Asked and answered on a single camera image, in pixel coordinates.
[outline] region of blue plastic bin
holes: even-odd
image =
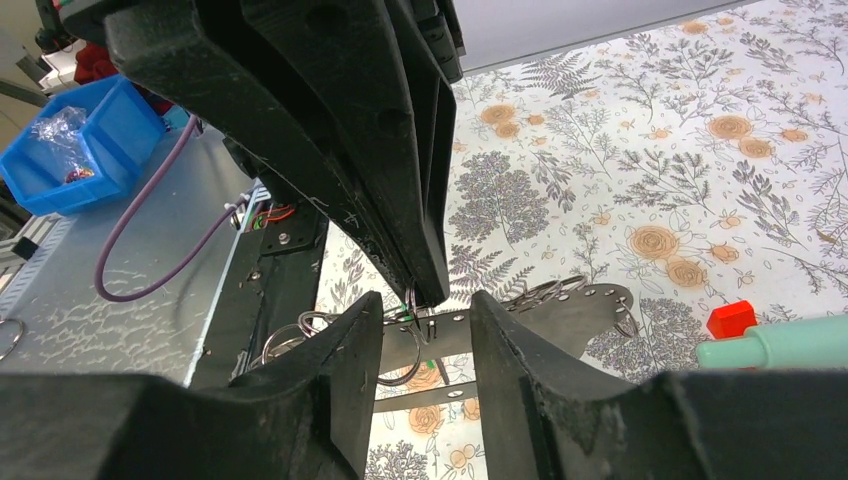
[[[121,75],[54,96],[36,119],[66,106],[86,111],[78,135],[93,176],[66,184],[70,169],[35,138],[32,123],[0,157],[0,175],[34,215],[69,215],[129,195],[165,133],[162,120]]]

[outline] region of plastic bag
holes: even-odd
[[[94,176],[77,135],[85,120],[84,108],[65,107],[52,117],[38,119],[32,125],[33,135],[49,144],[56,158],[56,168],[64,176],[65,183]]]

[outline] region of tablecloth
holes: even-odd
[[[624,285],[639,335],[582,360],[631,382],[696,368],[726,303],[848,312],[846,34],[848,0],[767,0],[457,83],[442,308],[576,273]],[[368,290],[397,304],[331,228],[317,308]],[[446,363],[473,378],[471,354]],[[378,397],[441,382],[424,366]],[[376,414],[367,472],[488,478],[477,400]]]

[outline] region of green cylinder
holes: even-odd
[[[702,368],[848,367],[848,315],[758,325],[738,338],[704,342]]]

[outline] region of red block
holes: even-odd
[[[713,310],[707,321],[707,330],[717,340],[723,338],[741,337],[745,329],[757,324],[754,307],[747,301],[725,305]]]

